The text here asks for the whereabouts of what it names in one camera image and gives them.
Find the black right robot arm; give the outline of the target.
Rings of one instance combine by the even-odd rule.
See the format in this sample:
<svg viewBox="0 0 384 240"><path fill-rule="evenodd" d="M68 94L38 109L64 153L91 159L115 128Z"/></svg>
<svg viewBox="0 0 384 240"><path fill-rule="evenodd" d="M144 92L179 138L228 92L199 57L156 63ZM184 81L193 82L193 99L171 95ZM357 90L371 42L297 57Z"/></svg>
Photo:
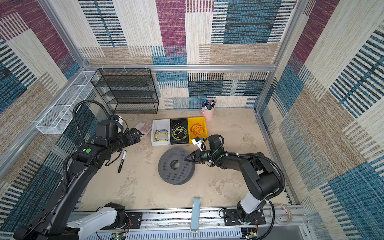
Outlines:
<svg viewBox="0 0 384 240"><path fill-rule="evenodd" d="M239 154L224 149L224 137L211 135L206 139L195 138L198 149L184 160L195 164L207 164L223 170L242 173L248 192L237 204L237 215L241 224L250 223L270 199L278 196L286 181L281 168L262 153Z"/></svg>

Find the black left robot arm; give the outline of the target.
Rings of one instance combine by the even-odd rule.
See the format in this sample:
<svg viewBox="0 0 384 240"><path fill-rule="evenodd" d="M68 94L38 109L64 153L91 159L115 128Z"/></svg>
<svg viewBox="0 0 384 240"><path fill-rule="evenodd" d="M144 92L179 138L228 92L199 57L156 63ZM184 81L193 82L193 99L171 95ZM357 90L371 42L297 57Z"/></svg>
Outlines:
<svg viewBox="0 0 384 240"><path fill-rule="evenodd" d="M82 144L63 162L62 182L32 222L15 231L15 240L84 240L102 228L120 228L126 224L125 207L115 203L109 203L78 221L68 221L91 179L102 166L112 164L112 154L141 140L139 130L124 128L117 116L109 115L101 103L92 103L100 106L107 118L97 124L92 140L86 142L85 137L80 135Z"/></svg>

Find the pink calculator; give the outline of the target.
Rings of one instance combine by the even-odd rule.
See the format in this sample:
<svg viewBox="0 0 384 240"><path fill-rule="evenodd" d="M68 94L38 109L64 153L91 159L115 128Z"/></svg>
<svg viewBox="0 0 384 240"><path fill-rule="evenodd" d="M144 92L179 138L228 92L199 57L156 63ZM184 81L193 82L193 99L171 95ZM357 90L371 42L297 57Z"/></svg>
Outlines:
<svg viewBox="0 0 384 240"><path fill-rule="evenodd" d="M152 131L152 126L145 124L145 123L138 123L135 128L140 131L141 133L141 138L145 138L151 131Z"/></svg>

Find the black white marker pen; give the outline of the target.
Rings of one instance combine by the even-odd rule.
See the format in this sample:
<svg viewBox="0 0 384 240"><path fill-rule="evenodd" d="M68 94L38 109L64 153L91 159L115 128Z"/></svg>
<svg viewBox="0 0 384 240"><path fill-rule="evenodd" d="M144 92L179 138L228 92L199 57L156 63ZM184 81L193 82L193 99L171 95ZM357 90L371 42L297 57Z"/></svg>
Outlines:
<svg viewBox="0 0 384 240"><path fill-rule="evenodd" d="M120 164L119 164L118 173L121 173L121 171L122 171L122 168L123 168L123 165L124 165L124 162L125 162L126 155L127 155L127 151L124 151L124 152L123 152L123 155L122 155L121 162L120 162Z"/></svg>

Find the white plastic bin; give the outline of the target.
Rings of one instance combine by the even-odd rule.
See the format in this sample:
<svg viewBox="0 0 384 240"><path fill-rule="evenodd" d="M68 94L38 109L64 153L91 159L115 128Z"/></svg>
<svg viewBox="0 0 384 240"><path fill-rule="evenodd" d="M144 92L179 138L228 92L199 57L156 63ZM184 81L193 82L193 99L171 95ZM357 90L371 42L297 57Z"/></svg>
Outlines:
<svg viewBox="0 0 384 240"><path fill-rule="evenodd" d="M153 120L151 142L153 147L170 145L170 119Z"/></svg>

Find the yellow plastic bin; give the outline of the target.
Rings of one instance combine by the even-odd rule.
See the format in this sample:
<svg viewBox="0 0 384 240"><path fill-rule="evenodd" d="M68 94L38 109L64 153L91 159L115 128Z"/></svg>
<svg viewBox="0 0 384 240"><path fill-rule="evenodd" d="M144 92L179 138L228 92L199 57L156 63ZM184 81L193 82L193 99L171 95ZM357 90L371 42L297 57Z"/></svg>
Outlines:
<svg viewBox="0 0 384 240"><path fill-rule="evenodd" d="M204 117L192 117L188 118L188 132L189 132L189 143L192 143L192 139L207 138L208 130L206 120Z"/></svg>

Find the black plastic bin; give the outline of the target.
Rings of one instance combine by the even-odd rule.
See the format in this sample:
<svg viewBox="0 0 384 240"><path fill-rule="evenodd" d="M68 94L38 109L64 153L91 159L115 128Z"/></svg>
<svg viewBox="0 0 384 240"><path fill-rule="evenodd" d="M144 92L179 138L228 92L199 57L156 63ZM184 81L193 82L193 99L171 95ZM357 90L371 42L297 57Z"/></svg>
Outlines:
<svg viewBox="0 0 384 240"><path fill-rule="evenodd" d="M188 144L188 119L171 119L170 122L170 143L171 145Z"/></svg>

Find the black mesh shelf rack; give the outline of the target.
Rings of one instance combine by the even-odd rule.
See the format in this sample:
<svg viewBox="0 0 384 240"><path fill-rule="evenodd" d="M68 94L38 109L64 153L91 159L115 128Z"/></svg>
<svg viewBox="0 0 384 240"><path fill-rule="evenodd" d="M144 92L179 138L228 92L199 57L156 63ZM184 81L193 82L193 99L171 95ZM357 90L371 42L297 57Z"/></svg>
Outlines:
<svg viewBox="0 0 384 240"><path fill-rule="evenodd" d="M156 114L159 97L151 70L99 68L91 79L113 114Z"/></svg>

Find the pink pen cup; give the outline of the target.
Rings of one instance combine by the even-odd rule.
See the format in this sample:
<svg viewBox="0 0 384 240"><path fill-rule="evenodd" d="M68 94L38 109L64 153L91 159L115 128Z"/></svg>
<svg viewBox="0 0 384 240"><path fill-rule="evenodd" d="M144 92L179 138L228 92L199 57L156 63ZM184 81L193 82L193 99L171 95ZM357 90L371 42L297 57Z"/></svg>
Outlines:
<svg viewBox="0 0 384 240"><path fill-rule="evenodd" d="M211 121L214 118L215 108L202 108L201 113L206 121Z"/></svg>

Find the clear tape roll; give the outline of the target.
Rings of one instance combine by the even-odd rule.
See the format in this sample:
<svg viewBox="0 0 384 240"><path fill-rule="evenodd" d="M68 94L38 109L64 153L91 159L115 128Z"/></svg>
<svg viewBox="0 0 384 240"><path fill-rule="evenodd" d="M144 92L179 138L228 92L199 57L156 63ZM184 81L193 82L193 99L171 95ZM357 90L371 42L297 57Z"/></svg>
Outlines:
<svg viewBox="0 0 384 240"><path fill-rule="evenodd" d="M280 226L289 225L293 220L293 213L287 205L282 203L275 203L274 210L271 210L272 217L274 217L273 223Z"/></svg>

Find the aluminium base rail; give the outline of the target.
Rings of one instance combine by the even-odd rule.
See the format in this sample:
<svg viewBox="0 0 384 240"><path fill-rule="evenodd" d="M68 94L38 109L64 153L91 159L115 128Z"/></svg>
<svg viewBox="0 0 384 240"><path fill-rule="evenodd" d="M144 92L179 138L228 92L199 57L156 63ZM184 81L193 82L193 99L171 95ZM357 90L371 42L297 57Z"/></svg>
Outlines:
<svg viewBox="0 0 384 240"><path fill-rule="evenodd" d="M241 223L235 207L127 210L129 227L104 227L89 240L315 240L302 206L266 205Z"/></svg>

